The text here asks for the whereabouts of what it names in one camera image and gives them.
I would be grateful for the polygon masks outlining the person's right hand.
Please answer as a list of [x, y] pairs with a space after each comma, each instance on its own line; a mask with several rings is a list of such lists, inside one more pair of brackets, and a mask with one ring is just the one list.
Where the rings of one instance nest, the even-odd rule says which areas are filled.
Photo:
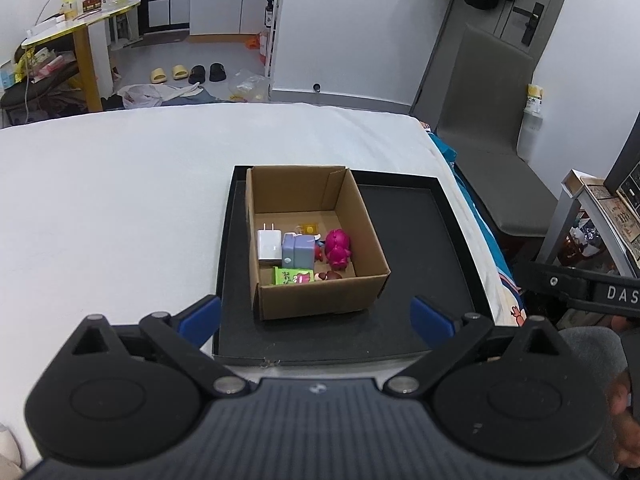
[[638, 468], [640, 463], [640, 427], [627, 410], [630, 379], [626, 370], [620, 373], [608, 389], [608, 410], [615, 432], [614, 460], [620, 466]]

